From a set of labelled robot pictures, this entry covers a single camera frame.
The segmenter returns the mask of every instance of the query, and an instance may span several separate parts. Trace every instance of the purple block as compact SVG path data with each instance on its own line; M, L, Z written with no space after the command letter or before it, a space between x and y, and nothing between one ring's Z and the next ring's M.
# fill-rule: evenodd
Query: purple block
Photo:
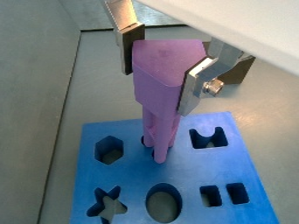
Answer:
M177 112L187 69L206 57L197 39L138 40L134 44L135 99L143 104L145 145L166 160L181 122Z

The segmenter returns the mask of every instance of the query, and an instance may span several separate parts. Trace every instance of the circular hole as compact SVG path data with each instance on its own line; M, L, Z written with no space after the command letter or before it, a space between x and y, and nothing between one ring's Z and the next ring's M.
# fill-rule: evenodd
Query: circular hole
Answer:
M161 223L175 221L182 208L182 195L175 187L166 183L155 185L146 197L146 209L154 220Z

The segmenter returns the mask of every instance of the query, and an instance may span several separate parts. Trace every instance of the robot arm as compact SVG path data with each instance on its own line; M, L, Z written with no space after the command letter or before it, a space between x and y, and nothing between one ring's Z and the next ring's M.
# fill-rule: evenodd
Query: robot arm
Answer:
M131 0L110 0L102 3L115 29L122 71L125 74L131 74L133 46L137 40L146 38L146 26L137 20ZM245 57L245 53L237 47L215 38L211 40L209 57L186 72L178 103L178 112L182 116L187 116L198 106L202 92L211 93L214 96L218 94L223 87L223 82L217 79L218 76L225 74Z

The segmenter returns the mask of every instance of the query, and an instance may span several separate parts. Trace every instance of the square hole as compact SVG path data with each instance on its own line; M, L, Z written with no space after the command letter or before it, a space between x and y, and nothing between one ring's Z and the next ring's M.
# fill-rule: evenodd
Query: square hole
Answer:
M229 184L227 190L234 205L249 203L249 192L242 183Z
M201 198L206 207L221 207L221 191L215 185L206 185L201 187Z

